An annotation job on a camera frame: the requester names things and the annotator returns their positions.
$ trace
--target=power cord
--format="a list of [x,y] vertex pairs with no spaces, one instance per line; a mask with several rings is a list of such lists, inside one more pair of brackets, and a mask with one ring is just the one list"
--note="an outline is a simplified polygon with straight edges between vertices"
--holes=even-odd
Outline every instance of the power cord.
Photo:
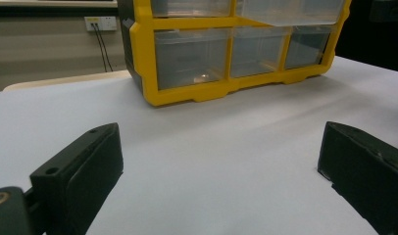
[[104,63],[104,71],[108,72],[107,65],[105,64],[104,51],[105,51],[105,57],[107,58],[108,65],[110,66],[110,70],[113,71],[113,67],[111,66],[110,59],[108,58],[107,48],[105,47],[105,43],[104,43],[104,40],[101,35],[101,30],[99,30],[98,23],[92,23],[91,26],[95,31],[96,38],[97,38],[98,44],[99,44],[99,48],[101,49],[102,62]]

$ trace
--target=transparent bin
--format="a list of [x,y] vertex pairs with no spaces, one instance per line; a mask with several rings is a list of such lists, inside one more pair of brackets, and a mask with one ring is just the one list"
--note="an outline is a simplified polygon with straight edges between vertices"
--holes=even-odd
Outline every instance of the transparent bin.
[[288,46],[286,69],[318,65],[332,26],[295,26]]
[[335,24],[345,0],[238,0],[237,15],[275,26]]
[[283,49],[283,27],[243,27],[233,34],[230,76],[241,77],[277,71]]
[[159,90],[224,78],[230,29],[157,31]]
[[153,17],[227,17],[231,0],[151,0]]

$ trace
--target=wire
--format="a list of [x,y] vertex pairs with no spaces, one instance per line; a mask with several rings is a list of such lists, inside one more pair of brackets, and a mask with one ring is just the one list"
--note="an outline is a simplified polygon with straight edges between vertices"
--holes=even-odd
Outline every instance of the wire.
[[94,26],[93,23],[91,24],[91,26],[94,28],[96,39],[98,39],[99,48],[101,49],[102,62],[104,63],[104,70],[105,72],[107,72],[107,65],[105,64],[104,52],[102,51],[102,46],[101,46],[101,41],[99,40],[98,31],[96,30],[96,27]]
[[110,66],[110,70],[113,71],[113,67],[111,67],[110,59],[108,58],[107,48],[105,47],[104,39],[102,39],[101,30],[99,30],[98,24],[96,24],[95,26],[98,30],[99,37],[101,37],[101,42],[102,42],[102,45],[104,46],[105,57],[107,58],[108,65]]

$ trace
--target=beige wall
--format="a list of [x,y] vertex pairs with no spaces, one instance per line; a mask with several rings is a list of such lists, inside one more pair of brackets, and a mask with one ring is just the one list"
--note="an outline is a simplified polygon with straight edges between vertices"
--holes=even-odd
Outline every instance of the beige wall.
[[[120,28],[102,35],[113,70],[125,70]],[[101,51],[83,18],[0,19],[0,91],[19,82],[98,72],[104,72]]]

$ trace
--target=yellow frame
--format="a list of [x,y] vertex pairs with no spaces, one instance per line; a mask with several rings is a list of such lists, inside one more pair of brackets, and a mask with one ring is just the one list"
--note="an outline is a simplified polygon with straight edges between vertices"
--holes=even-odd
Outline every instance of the yellow frame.
[[299,82],[309,76],[327,72],[334,58],[334,49],[337,44],[343,24],[349,17],[349,6],[351,0],[346,0],[342,13],[334,25],[335,30],[331,33],[324,50],[322,63],[304,68],[285,70],[285,57],[288,50],[290,35],[285,38],[285,46],[280,58],[279,70],[245,76],[241,78],[230,78],[230,60],[232,53],[232,39],[228,40],[226,53],[225,78],[220,81],[183,86],[178,88],[159,90],[156,70],[156,54],[154,31],[158,29],[195,29],[204,27],[235,27],[242,25],[267,26],[252,20],[235,15],[236,0],[231,2],[229,17],[226,18],[153,18],[150,0],[133,0],[135,23],[129,31],[133,53],[134,70],[142,78],[142,89],[144,98],[153,106],[161,106],[180,101],[194,100],[196,102],[218,99],[230,92],[239,89],[258,86],[262,84],[281,82],[290,84]]

